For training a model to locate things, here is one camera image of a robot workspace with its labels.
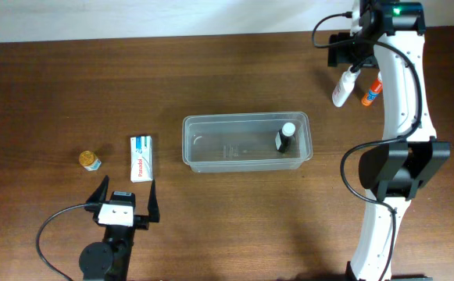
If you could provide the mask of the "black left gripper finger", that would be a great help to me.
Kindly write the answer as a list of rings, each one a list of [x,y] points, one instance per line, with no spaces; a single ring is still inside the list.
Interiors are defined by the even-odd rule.
[[[148,198],[148,220],[149,222],[159,222],[160,221],[160,211],[159,205],[156,197],[156,181],[153,180],[149,192]]]
[[[87,204],[103,203],[109,188],[109,177],[105,176],[97,189],[86,200]]]

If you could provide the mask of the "white lotion bottle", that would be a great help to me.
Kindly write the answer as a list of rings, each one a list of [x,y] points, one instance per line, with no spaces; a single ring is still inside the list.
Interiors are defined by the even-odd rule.
[[[338,84],[332,93],[333,104],[340,108],[344,105],[349,95],[355,88],[356,80],[360,75],[360,70],[356,72],[352,71],[352,67],[349,67],[342,75]]]

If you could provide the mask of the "orange tube white cap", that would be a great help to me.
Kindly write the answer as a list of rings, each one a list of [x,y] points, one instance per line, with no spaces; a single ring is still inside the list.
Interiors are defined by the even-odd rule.
[[[375,100],[375,98],[382,92],[382,89],[383,89],[382,77],[381,73],[378,73],[377,78],[371,84],[368,92],[366,92],[362,97],[361,99],[362,105],[370,106]]]

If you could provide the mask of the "dark syrup bottle white cap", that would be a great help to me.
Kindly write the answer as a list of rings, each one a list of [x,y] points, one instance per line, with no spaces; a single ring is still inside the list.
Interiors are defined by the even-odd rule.
[[[285,153],[291,146],[295,135],[295,124],[288,122],[285,123],[277,132],[275,137],[275,146],[278,152]]]

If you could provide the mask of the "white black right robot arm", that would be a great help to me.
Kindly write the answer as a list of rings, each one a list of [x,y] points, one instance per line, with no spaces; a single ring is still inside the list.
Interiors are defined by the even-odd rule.
[[[346,63],[352,73],[377,68],[384,99],[381,140],[359,144],[363,150],[359,181],[365,201],[363,225],[347,280],[390,280],[399,227],[417,192],[449,159],[450,144],[437,139],[424,85],[426,25],[419,2],[355,1],[347,16],[349,34],[331,36],[328,63]]]

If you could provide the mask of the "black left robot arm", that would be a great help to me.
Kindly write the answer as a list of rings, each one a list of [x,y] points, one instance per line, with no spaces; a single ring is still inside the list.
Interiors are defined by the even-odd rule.
[[[93,221],[105,228],[102,240],[87,245],[80,254],[79,267],[84,280],[125,280],[135,232],[147,230],[150,224],[160,221],[155,181],[151,183],[146,215],[134,213],[135,194],[114,191],[107,198],[108,187],[109,177],[105,176],[84,207],[93,214]]]

